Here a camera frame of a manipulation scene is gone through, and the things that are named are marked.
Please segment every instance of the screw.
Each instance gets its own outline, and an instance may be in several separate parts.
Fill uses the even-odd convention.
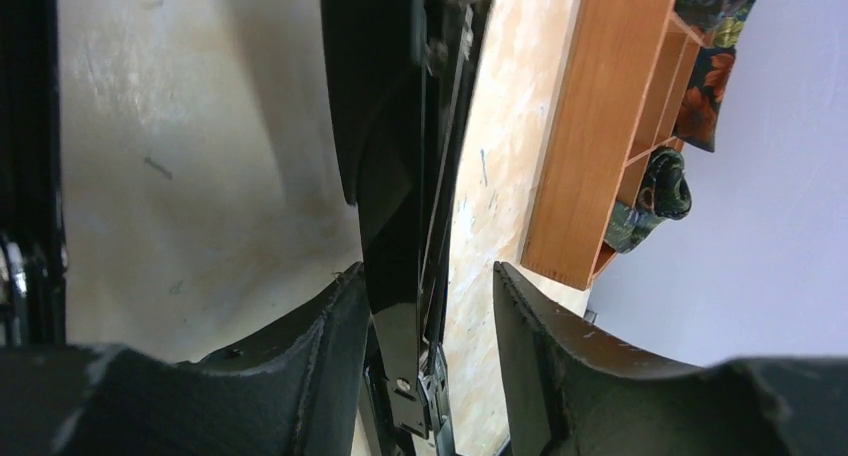
[[[412,389],[412,386],[409,385],[409,381],[407,381],[403,378],[398,378],[397,385],[398,385],[398,388],[400,388],[401,391],[406,392],[406,393],[408,393],[409,390]]]

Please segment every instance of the wooden shelf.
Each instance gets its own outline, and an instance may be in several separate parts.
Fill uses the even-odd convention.
[[[713,44],[714,33],[705,34],[700,29],[689,26],[674,11],[669,13],[668,18],[670,22],[669,32],[683,34],[687,39],[701,47],[707,47]]]
[[[651,153],[672,137],[692,68],[712,35],[674,0],[581,0],[521,263],[586,289],[615,257],[615,201],[632,206]]]

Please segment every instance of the white wall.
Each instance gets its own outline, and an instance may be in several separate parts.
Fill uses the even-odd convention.
[[[684,151],[692,213],[598,280],[601,327],[698,364],[848,354],[845,1],[757,2],[716,153]]]

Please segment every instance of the black plastic part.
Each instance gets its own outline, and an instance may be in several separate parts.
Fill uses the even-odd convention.
[[[25,263],[21,344],[65,342],[56,11],[56,0],[0,0],[0,234]]]
[[[359,386],[359,414],[374,456],[414,455],[412,434],[397,428],[392,420],[388,388],[383,381],[385,370],[374,326],[368,327],[365,364]]]
[[[507,439],[497,452],[495,452],[495,456],[512,456],[512,441]]]
[[[0,352],[3,454],[348,456],[368,301],[357,264],[191,364],[120,345]]]
[[[452,454],[447,400],[423,382],[444,366],[450,216],[491,1],[321,8],[336,152],[345,197],[359,210],[377,348],[363,374],[363,411],[376,418],[369,439],[379,446],[398,430],[428,438],[444,429],[436,440]],[[443,74],[432,70],[436,43]]]
[[[520,455],[844,454],[848,361],[700,369],[633,347],[495,263],[495,324]]]

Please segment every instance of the concrete floor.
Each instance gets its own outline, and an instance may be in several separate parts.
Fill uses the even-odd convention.
[[[59,0],[69,335],[197,359],[360,255],[319,0]],[[458,449],[507,434],[491,264],[516,261],[574,0],[498,0],[460,170],[447,330]],[[533,276],[582,313],[586,295]],[[361,435],[354,454],[367,454]]]

